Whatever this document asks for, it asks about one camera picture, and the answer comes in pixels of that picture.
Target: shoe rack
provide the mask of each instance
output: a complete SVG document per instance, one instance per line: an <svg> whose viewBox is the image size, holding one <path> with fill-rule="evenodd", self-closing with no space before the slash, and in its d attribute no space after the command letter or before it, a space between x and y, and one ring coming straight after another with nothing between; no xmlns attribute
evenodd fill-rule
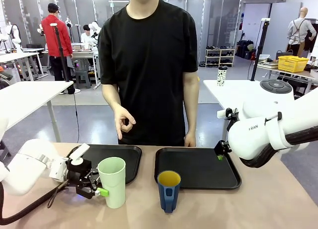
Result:
<svg viewBox="0 0 318 229"><path fill-rule="evenodd" d="M205 67L219 67L228 66L232 67L234 63L235 49L206 49L205 50Z"/></svg>

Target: man's left hand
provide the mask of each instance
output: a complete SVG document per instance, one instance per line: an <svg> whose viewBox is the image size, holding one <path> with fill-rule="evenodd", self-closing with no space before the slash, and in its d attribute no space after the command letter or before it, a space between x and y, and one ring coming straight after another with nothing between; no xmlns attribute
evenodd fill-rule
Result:
<svg viewBox="0 0 318 229"><path fill-rule="evenodd" d="M188 132L184 138L184 146L185 147L196 147L195 142L195 133Z"/></svg>

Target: gray shirt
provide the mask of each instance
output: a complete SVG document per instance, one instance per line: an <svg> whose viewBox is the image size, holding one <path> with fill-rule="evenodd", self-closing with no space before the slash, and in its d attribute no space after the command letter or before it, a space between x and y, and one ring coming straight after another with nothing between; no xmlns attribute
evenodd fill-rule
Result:
<svg viewBox="0 0 318 229"><path fill-rule="evenodd" d="M288 26L288 44L300 44L305 41L305 37L307 36L307 31L313 34L312 37L315 37L317 32L315 31L313 25L309 20L304 18L298 18L294 21L291 21Z"/></svg>

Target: tray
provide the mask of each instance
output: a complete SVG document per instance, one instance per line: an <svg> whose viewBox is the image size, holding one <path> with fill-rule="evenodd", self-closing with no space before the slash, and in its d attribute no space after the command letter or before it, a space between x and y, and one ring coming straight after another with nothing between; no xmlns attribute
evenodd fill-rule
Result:
<svg viewBox="0 0 318 229"><path fill-rule="evenodd" d="M230 156L218 160L214 149L163 148L156 152L155 181L164 170L181 176L181 188L231 190L242 180Z"/></svg>
<svg viewBox="0 0 318 229"><path fill-rule="evenodd" d="M99 162L108 157L119 157L126 162L126 184L133 181L138 173L142 151L137 146L89 145L89 150L82 158L90 160L97 168Z"/></svg>

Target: person in red jacket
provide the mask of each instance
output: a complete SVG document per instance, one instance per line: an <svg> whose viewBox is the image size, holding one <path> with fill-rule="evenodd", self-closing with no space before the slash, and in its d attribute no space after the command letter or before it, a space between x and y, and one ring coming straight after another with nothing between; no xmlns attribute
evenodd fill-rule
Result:
<svg viewBox="0 0 318 229"><path fill-rule="evenodd" d="M42 28L45 34L46 43L48 45L51 69L53 70L55 81L64 81L63 74L62 74L63 66L62 66L62 59L61 59L61 55L59 51L59 44L55 34L55 29L52 26L50 26L50 24L52 23L57 24L57 28L60 34L61 45L63 48L63 55L64 55L63 61L65 61L66 66L68 65L67 57L71 57L71 58L73 57L71 40L69 37L69 33L67 31L66 25L58 19L59 7L54 3L49 3L48 12L49 12L49 15L45 19L43 19L41 23L42 23ZM66 69L66 74L68 79L72 80L71 70L69 67L67 67ZM73 94L74 92L73 85L68 87L68 92L69 94Z"/></svg>

